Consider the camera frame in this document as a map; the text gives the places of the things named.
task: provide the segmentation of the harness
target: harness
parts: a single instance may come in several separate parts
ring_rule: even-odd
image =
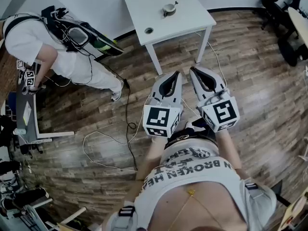
[[[88,43],[100,52],[110,56],[117,56],[124,52],[112,40],[91,27],[89,23],[66,19],[64,16],[67,13],[66,8],[56,10],[54,6],[50,6],[42,10],[41,16],[29,15],[15,18],[3,30],[4,40],[17,25],[25,21],[37,20],[44,23],[48,32],[52,33],[59,42],[65,45],[67,52],[80,51]]]

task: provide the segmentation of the wooden floor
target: wooden floor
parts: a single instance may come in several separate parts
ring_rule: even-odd
[[[303,172],[307,165],[297,156],[306,147],[308,97],[303,80],[304,62],[290,67],[283,60],[271,27],[260,29],[261,19],[251,11],[212,13],[217,25],[209,42],[216,50],[228,87],[236,97],[241,120],[230,129],[244,168],[254,178],[273,186],[283,180],[282,195],[293,201],[307,186]],[[164,73],[179,70],[183,74],[183,99],[195,107],[197,97],[189,77],[194,65],[199,36],[191,34],[155,45]],[[136,35],[119,42],[125,54],[105,59],[131,86],[129,122],[138,123],[143,104],[157,77],[145,47]],[[216,57],[206,48],[201,65],[219,73]],[[40,183],[54,199],[50,211],[62,219],[85,206],[81,218],[87,223],[101,223],[113,205],[120,201],[134,173],[105,168],[92,163],[83,154],[84,137],[100,131],[125,142],[125,104],[128,90],[116,103],[110,92],[70,85],[54,87],[39,112],[42,131],[76,132],[75,136],[55,139],[41,146],[44,154],[33,152],[29,160],[34,174],[24,170],[30,186]],[[180,127],[193,113],[184,107]],[[130,138],[135,131],[130,130]],[[137,164],[142,162],[150,144],[140,129],[131,143]],[[94,134],[85,149],[100,163],[133,169],[133,159],[126,145]],[[278,205],[269,227],[280,222],[284,208]]]

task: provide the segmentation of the belt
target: belt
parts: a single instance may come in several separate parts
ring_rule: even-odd
[[[206,135],[202,135],[202,134],[194,134],[194,135],[181,135],[177,138],[175,138],[174,140],[171,140],[169,141],[166,146],[165,146],[165,149],[167,149],[169,146],[175,144],[176,142],[179,142],[179,141],[183,141],[183,140],[186,140],[186,139],[203,139],[203,140],[208,140],[208,141],[211,141],[213,142],[215,145],[217,145],[216,141],[207,137]]]

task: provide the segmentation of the table leg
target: table leg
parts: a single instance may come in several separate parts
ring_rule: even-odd
[[[154,48],[153,48],[153,44],[146,44],[145,45],[146,49],[148,50],[148,53],[152,59],[152,62],[156,68],[156,71],[159,75],[162,75],[163,74],[163,71],[162,71],[162,68],[159,64],[159,61],[158,61],[158,58],[156,56],[156,53],[154,51]]]
[[[201,62],[207,41],[208,41],[208,37],[210,36],[212,30],[212,26],[208,26],[202,33],[201,35],[201,39],[200,39],[200,45],[199,45],[199,50],[198,50],[198,54],[197,57],[195,59],[195,62],[198,64],[199,62]]]

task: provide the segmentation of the person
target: person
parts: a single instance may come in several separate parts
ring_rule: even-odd
[[[0,176],[10,171],[17,171],[20,169],[20,162],[17,161],[2,161],[0,159]]]
[[[274,192],[248,177],[226,129],[215,134],[192,124],[168,141],[152,139],[103,231],[264,230],[275,211]]]
[[[1,200],[0,214],[7,217],[7,211],[19,209],[23,211],[25,205],[29,205],[42,197],[49,198],[49,194],[44,188],[36,188],[23,193],[12,193],[4,196]]]
[[[6,28],[14,19],[28,16],[21,13],[0,21],[0,40]],[[56,41],[54,35],[47,30],[44,23],[38,20],[26,20],[16,25],[6,36],[5,47],[9,54],[22,60],[29,66],[34,61],[41,62],[41,68],[35,79],[35,86],[30,94],[40,89],[44,77],[52,69],[56,74],[98,89],[110,89],[112,101],[121,97],[123,82],[107,71],[100,63],[90,60],[80,52],[66,52],[65,46]]]
[[[0,127],[3,127],[3,130],[0,130],[0,147],[6,146],[9,148],[11,145],[13,131],[16,129],[16,123],[9,117],[0,115]]]

